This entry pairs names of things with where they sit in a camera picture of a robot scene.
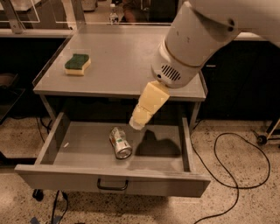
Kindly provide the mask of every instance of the yellow sponge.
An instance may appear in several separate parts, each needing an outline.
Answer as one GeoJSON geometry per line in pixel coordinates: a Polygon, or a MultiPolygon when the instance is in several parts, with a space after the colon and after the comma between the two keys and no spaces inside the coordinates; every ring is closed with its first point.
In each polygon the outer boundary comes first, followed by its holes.
{"type": "Polygon", "coordinates": [[[73,54],[73,57],[65,64],[66,74],[84,75],[91,61],[87,54],[73,54]]]}

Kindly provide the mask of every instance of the open drawer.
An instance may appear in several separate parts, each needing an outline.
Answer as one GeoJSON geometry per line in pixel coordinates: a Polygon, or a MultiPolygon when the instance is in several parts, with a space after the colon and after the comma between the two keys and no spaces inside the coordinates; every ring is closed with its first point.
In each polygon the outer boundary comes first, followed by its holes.
{"type": "Polygon", "coordinates": [[[152,121],[141,131],[126,122],[69,117],[59,113],[34,165],[17,165],[16,172],[31,188],[200,197],[210,183],[207,175],[194,171],[185,117],[176,123],[152,121]],[[115,156],[109,141],[115,126],[124,129],[133,149],[128,158],[115,156]]]}

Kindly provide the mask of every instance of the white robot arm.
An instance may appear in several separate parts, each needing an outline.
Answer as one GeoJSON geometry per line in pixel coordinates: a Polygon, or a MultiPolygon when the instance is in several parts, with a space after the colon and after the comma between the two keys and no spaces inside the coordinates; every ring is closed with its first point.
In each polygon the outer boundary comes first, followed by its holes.
{"type": "Polygon", "coordinates": [[[130,125],[140,130],[207,60],[241,32],[253,32],[280,47],[279,0],[189,0],[184,2],[151,63],[148,83],[130,125]]]}

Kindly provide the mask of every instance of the terrazzo floor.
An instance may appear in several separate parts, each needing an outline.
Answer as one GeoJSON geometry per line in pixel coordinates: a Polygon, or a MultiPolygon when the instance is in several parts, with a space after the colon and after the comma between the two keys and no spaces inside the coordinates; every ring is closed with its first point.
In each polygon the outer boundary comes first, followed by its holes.
{"type": "MultiPolygon", "coordinates": [[[[36,157],[43,145],[46,129],[35,117],[7,118],[0,125],[0,151],[9,158],[36,157]]],[[[192,133],[192,143],[206,166],[220,181],[235,183],[214,156],[214,144],[222,133],[236,133],[256,144],[251,130],[263,134],[269,122],[201,121],[192,133]]],[[[269,141],[261,147],[270,162],[254,146],[238,136],[223,135],[216,142],[216,154],[235,177],[239,187],[261,186],[239,191],[239,199],[228,213],[199,223],[280,223],[280,149],[279,142],[269,141]]],[[[209,174],[199,157],[193,155],[196,172],[209,174]]],[[[237,190],[225,187],[214,178],[201,198],[158,197],[66,192],[68,209],[60,223],[152,223],[191,224],[208,215],[227,211],[236,201],[237,190]]],[[[12,170],[0,169],[0,223],[50,223],[55,191],[44,191],[42,201],[32,197],[33,190],[12,170]]],[[[55,210],[61,216],[66,202],[59,195],[55,210]]]]}

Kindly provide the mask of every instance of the wire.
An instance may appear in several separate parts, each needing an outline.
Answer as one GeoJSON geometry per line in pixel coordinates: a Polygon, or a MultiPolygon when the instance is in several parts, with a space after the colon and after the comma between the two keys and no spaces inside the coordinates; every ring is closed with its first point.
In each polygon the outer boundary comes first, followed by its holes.
{"type": "Polygon", "coordinates": [[[19,96],[19,94],[16,92],[16,91],[13,91],[13,90],[11,90],[11,89],[7,89],[11,94],[14,94],[14,95],[17,95],[17,96],[19,96]]]}
{"type": "Polygon", "coordinates": [[[41,122],[41,124],[46,128],[47,134],[50,133],[52,121],[53,121],[53,120],[50,120],[49,123],[48,123],[47,125],[45,125],[44,122],[43,122],[43,118],[40,117],[40,122],[41,122]]]}
{"type": "Polygon", "coordinates": [[[200,123],[204,121],[203,119],[200,119],[197,121],[197,123],[194,125],[194,127],[192,128],[192,132],[200,125],[200,123]]]}
{"type": "Polygon", "coordinates": [[[199,157],[199,160],[201,161],[201,163],[204,165],[204,167],[207,169],[207,171],[211,174],[211,176],[218,182],[220,183],[221,185],[223,186],[226,186],[226,187],[229,187],[229,188],[234,188],[237,190],[236,192],[236,200],[234,202],[234,204],[228,209],[226,210],[225,212],[223,213],[217,213],[217,214],[214,214],[214,215],[209,215],[209,216],[206,216],[204,218],[201,218],[197,221],[194,222],[194,224],[200,222],[200,221],[203,221],[203,220],[206,220],[206,219],[211,219],[211,218],[214,218],[214,217],[218,217],[218,216],[222,216],[223,214],[226,214],[228,213],[229,211],[231,211],[237,204],[238,200],[239,200],[239,195],[240,195],[240,190],[248,190],[248,189],[253,189],[253,188],[257,188],[259,186],[262,186],[263,184],[265,184],[268,179],[270,178],[270,160],[268,159],[268,157],[265,155],[265,153],[256,145],[252,144],[251,142],[249,142],[248,140],[246,140],[244,137],[240,136],[240,135],[237,135],[235,133],[223,133],[223,134],[220,134],[216,137],[215,139],[215,143],[214,143],[214,147],[213,147],[213,151],[214,151],[214,155],[215,157],[217,158],[218,162],[220,163],[220,165],[225,169],[225,171],[228,173],[228,175],[230,176],[230,178],[234,181],[234,185],[227,185],[225,183],[223,183],[222,181],[220,181],[219,179],[217,179],[215,177],[215,175],[213,175],[213,173],[210,171],[210,169],[206,166],[206,164],[204,163],[203,159],[201,158],[200,154],[195,150],[195,147],[193,145],[193,142],[192,142],[192,148],[194,150],[194,152],[198,155],[199,157]],[[234,176],[232,175],[232,173],[227,169],[227,167],[221,162],[221,160],[219,159],[218,155],[217,155],[217,143],[218,143],[218,140],[223,137],[223,136],[228,136],[228,135],[233,135],[235,137],[239,137],[241,140],[243,140],[244,142],[246,142],[247,144],[250,144],[252,145],[253,147],[255,147],[256,149],[258,149],[263,155],[264,157],[266,158],[266,161],[268,163],[268,174],[266,176],[266,178],[264,179],[263,182],[261,182],[260,184],[258,185],[252,185],[252,186],[238,186],[238,183],[237,181],[235,180],[234,176]]]}
{"type": "Polygon", "coordinates": [[[38,126],[38,132],[40,133],[40,136],[43,140],[43,143],[45,143],[45,139],[43,138],[43,135],[42,135],[41,128],[40,128],[39,121],[38,121],[37,117],[36,117],[36,122],[37,122],[37,126],[38,126]]]}
{"type": "Polygon", "coordinates": [[[23,116],[15,116],[15,115],[10,115],[10,118],[14,119],[14,120],[22,120],[27,118],[28,115],[23,115],[23,116]]]}
{"type": "MultiPolygon", "coordinates": [[[[65,213],[67,212],[68,210],[68,206],[69,206],[69,200],[68,200],[68,196],[65,192],[62,192],[62,196],[63,196],[63,199],[66,201],[66,209],[64,210],[62,216],[60,217],[59,221],[57,222],[57,224],[60,224],[61,220],[63,219],[65,213]]],[[[54,213],[55,213],[55,209],[56,209],[56,205],[57,205],[57,201],[58,201],[58,197],[59,197],[59,194],[60,194],[60,191],[57,191],[56,192],[56,195],[55,195],[55,199],[54,199],[54,202],[53,202],[53,207],[52,207],[52,217],[51,217],[51,224],[54,224],[53,223],[53,220],[54,220],[54,213]]]]}

